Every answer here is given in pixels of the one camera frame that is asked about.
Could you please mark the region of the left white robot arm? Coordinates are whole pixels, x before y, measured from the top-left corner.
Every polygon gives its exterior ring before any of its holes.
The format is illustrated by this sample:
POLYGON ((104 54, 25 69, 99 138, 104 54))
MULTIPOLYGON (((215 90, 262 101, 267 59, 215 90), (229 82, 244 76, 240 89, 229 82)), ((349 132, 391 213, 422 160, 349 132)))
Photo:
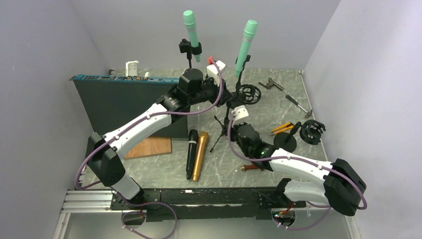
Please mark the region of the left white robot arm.
POLYGON ((209 65, 204 79, 199 69, 185 70, 178 84, 144 113, 104 135, 93 133, 88 139, 84 162, 104 186, 120 193, 130 209, 139 208, 144 201, 144 191, 128 175, 121 159, 150 135, 191 115, 192 105, 209 101, 213 107, 219 107, 227 102, 231 94, 222 77, 224 71, 219 63, 209 65))

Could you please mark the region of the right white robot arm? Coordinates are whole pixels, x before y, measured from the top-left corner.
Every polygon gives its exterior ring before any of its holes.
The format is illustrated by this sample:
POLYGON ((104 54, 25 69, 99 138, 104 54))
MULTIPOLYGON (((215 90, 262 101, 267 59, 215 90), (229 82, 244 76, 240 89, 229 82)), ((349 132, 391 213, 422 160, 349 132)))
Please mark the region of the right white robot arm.
POLYGON ((283 178, 274 191, 277 205, 315 202, 354 216, 366 210, 366 183, 351 164, 341 158, 334 162, 310 159, 266 143, 248 123, 228 122, 227 140, 233 153, 259 169, 282 172, 301 178, 283 178))

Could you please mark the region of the black tripod shock-mount stand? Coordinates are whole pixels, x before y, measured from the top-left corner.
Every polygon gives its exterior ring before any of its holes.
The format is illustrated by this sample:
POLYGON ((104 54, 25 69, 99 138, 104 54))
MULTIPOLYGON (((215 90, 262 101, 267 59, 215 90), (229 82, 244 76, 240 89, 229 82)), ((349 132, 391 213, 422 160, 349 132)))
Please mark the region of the black tripod shock-mount stand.
POLYGON ((218 141, 221 139, 221 137, 227 136, 227 126, 229 122, 230 110, 240 105, 256 104, 260 101, 261 96, 262 96, 262 93, 259 88, 251 84, 243 84, 242 88, 240 89, 238 98, 235 98, 232 105, 228 105, 226 103, 226 113, 225 113, 225 118, 223 119, 223 123, 217 118, 217 116, 213 116, 214 119, 221 126, 221 133, 220 133, 220 136, 217 138, 216 142, 214 143, 214 145, 212 146, 212 148, 209 150, 210 153, 214 151, 214 148, 216 144, 218 143, 218 141))

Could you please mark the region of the gold microphone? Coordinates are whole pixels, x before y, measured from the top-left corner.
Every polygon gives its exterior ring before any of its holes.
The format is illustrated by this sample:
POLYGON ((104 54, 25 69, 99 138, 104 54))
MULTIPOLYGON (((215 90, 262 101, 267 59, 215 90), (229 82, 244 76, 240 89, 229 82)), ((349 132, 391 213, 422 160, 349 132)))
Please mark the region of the gold microphone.
POLYGON ((195 182, 199 181, 199 178, 201 175, 202 164, 203 164, 204 155, 205 155, 208 141, 209 141, 209 134, 205 131, 202 131, 199 134, 197 153, 195 157, 195 163, 194 163, 194 169, 193 169, 193 175, 192 175, 192 180, 195 182))

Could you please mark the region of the black microphone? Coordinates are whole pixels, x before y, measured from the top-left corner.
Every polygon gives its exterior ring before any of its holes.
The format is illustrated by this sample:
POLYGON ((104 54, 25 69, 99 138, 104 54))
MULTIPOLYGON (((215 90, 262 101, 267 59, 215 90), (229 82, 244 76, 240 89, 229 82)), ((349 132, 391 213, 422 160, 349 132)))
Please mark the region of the black microphone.
POLYGON ((186 164, 186 179, 191 180, 193 176, 194 163, 197 153, 197 144, 198 144, 199 134, 196 129, 192 129, 189 132, 188 137, 188 155, 187 155, 187 164, 186 164))

